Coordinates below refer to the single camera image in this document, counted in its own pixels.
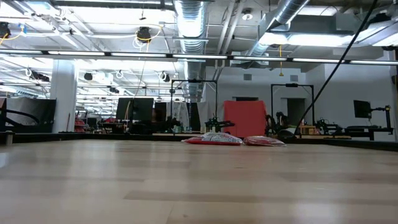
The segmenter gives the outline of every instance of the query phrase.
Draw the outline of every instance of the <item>vent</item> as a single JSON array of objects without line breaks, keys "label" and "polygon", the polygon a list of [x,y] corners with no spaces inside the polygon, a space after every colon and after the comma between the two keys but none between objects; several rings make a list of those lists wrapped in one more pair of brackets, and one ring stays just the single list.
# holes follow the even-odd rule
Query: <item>vent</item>
[{"label": "vent", "polygon": [[244,81],[251,81],[251,74],[243,74]]},{"label": "vent", "polygon": [[291,75],[290,76],[290,81],[291,82],[298,82],[299,81],[299,76],[298,75]]}]

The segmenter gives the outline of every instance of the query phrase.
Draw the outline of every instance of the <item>metal frame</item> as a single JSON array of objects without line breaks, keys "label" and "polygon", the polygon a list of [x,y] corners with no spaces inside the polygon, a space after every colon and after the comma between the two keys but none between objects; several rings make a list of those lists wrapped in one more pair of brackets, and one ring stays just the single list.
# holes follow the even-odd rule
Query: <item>metal frame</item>
[{"label": "metal frame", "polygon": [[[274,117],[274,86],[284,86],[287,88],[297,88],[299,86],[302,87],[310,87],[311,88],[311,100],[313,103],[313,85],[300,85],[296,83],[286,83],[286,84],[271,84],[271,116]],[[315,125],[315,105],[312,107],[312,125]]]},{"label": "metal frame", "polygon": [[215,83],[216,84],[216,111],[215,116],[217,117],[217,107],[218,107],[218,84],[216,80],[172,80],[172,87],[170,89],[170,116],[173,118],[173,84],[175,82],[188,82],[188,83]]},{"label": "metal frame", "polygon": [[[170,54],[146,52],[90,52],[73,50],[32,50],[32,49],[0,49],[0,57],[34,57],[54,59],[97,59],[97,60],[153,60],[176,62],[180,59],[187,60],[241,60],[265,62],[292,62],[292,63],[329,63],[337,64],[339,60],[325,58],[297,58],[297,57],[252,57],[238,55],[208,55],[208,54]],[[344,60],[347,65],[378,65],[398,66],[397,61],[382,60]]]}]

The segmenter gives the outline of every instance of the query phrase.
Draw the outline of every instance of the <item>silver ductwork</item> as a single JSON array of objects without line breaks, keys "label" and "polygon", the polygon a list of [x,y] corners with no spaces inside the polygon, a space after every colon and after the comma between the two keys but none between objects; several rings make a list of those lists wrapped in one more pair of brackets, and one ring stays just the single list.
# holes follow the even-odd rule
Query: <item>silver ductwork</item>
[{"label": "silver ductwork", "polygon": [[[174,1],[177,13],[177,27],[180,37],[202,38],[205,36],[206,3],[202,1]],[[182,40],[181,50],[184,54],[205,53],[205,43],[200,40]],[[185,79],[205,79],[205,63],[184,62]],[[191,101],[199,101],[203,85],[187,85],[186,94]]]},{"label": "silver ductwork", "polygon": [[310,0],[281,0],[275,10],[275,20],[279,24],[290,23]]},{"label": "silver ductwork", "polygon": [[[310,2],[310,0],[280,0],[277,9],[271,12],[272,19],[268,19],[268,21],[266,21],[267,27],[262,35],[275,27],[289,24],[308,2]],[[248,51],[247,55],[259,57],[264,54],[269,45],[262,44],[261,37],[262,36],[259,36],[251,50]]]}]

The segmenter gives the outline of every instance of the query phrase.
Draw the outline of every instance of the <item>black cable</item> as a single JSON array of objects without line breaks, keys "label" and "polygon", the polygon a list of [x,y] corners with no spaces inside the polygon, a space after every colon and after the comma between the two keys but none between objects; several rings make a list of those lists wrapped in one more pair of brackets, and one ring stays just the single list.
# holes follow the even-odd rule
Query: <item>black cable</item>
[{"label": "black cable", "polygon": [[315,102],[318,100],[319,96],[321,95],[321,93],[323,92],[323,90],[325,89],[326,85],[329,83],[329,81],[331,80],[331,78],[335,75],[338,67],[340,67],[341,63],[343,62],[344,58],[346,57],[348,51],[350,50],[350,48],[353,46],[355,40],[358,38],[358,35],[361,33],[361,31],[363,30],[363,28],[365,27],[369,17],[371,16],[374,8],[376,7],[377,4],[377,0],[373,0],[372,6],[369,9],[368,13],[366,14],[366,17],[364,18],[364,20],[362,21],[361,26],[359,27],[358,31],[356,32],[354,38],[351,40],[351,42],[349,43],[349,45],[347,46],[346,50],[344,51],[343,55],[341,56],[340,60],[338,61],[335,69],[333,69],[333,71],[331,72],[331,74],[329,75],[328,79],[326,79],[326,82],[323,84],[323,86],[321,87],[321,89],[319,90],[318,94],[316,95],[315,99],[313,100],[313,102],[311,103],[311,105],[305,110],[303,116],[301,117],[301,119],[299,120],[296,129],[294,131],[294,133],[297,132],[297,130],[299,129],[299,126],[301,124],[301,121],[305,118],[305,115],[307,115],[307,113],[310,111],[310,109],[314,106]]}]

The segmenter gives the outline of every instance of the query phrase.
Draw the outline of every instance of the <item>red bag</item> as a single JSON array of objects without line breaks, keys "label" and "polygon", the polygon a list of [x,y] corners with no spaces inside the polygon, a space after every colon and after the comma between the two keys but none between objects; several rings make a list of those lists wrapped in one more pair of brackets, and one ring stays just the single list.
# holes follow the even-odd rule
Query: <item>red bag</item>
[{"label": "red bag", "polygon": [[285,147],[286,144],[282,141],[265,136],[249,136],[243,139],[243,142],[248,146],[278,146]]},{"label": "red bag", "polygon": [[206,133],[201,136],[192,137],[182,142],[190,144],[209,144],[224,146],[240,146],[243,142],[240,138],[226,133]]}]

